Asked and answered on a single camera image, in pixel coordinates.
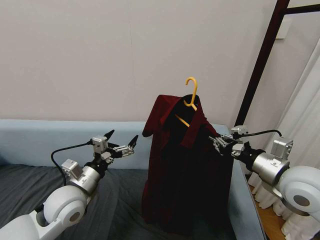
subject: sleeve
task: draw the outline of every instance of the sleeve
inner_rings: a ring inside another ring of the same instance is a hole
[[[157,127],[157,123],[159,122],[160,118],[161,99],[161,95],[159,95],[154,102],[151,113],[142,131],[142,136],[144,137],[149,137],[154,134],[154,130]]]

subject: dark red garment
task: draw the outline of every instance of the dark red garment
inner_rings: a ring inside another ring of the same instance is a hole
[[[199,97],[194,101],[197,111],[183,104],[191,97],[159,95],[142,132],[153,135],[142,216],[166,232],[184,235],[191,233],[196,213],[211,219],[226,216],[233,166],[233,158],[220,156],[209,140],[218,134]]]

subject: light blue sofa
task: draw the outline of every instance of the light blue sofa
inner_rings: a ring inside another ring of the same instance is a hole
[[[126,145],[139,134],[135,154],[117,159],[110,168],[148,169],[152,137],[142,137],[145,122],[83,122],[43,120],[0,120],[0,165],[54,166],[50,153],[56,149],[87,142],[91,137],[115,129],[110,142]],[[229,132],[225,125],[214,124],[220,134]],[[62,164],[72,159],[84,165],[92,160],[90,146],[56,155]],[[261,221],[238,161],[234,161],[228,203],[229,218],[239,240],[266,239]]]

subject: yellow hanger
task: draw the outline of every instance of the yellow hanger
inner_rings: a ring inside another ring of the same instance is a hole
[[[191,102],[187,103],[186,100],[183,100],[183,102],[184,102],[184,105],[186,105],[187,107],[193,107],[193,109],[195,111],[197,111],[197,107],[194,105],[194,102],[195,102],[195,98],[196,98],[198,84],[197,84],[197,80],[194,77],[190,76],[185,80],[185,85],[188,85],[190,80],[192,80],[194,83],[194,89],[193,89],[193,93],[192,93]]]
[[[188,85],[189,81],[192,80],[194,83],[194,89],[193,89],[193,94],[192,94],[192,98],[191,98],[191,102],[187,103],[185,100],[183,100],[184,105],[186,105],[187,107],[193,107],[193,109],[195,111],[197,111],[197,107],[195,106],[194,102],[195,102],[195,98],[196,98],[196,93],[197,93],[197,88],[198,88],[198,84],[197,84],[197,80],[190,76],[185,80],[185,85]],[[183,120],[181,117],[179,117],[177,114],[175,114],[175,116],[187,127],[190,126],[189,123],[187,123],[185,120]]]

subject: wooden floor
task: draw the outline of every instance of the wooden floor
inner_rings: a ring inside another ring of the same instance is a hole
[[[281,232],[281,227],[285,223],[282,217],[277,216],[272,206],[267,209],[262,209],[258,206],[258,202],[255,201],[256,208],[258,209],[265,233],[269,237],[270,240],[284,240],[285,236]]]

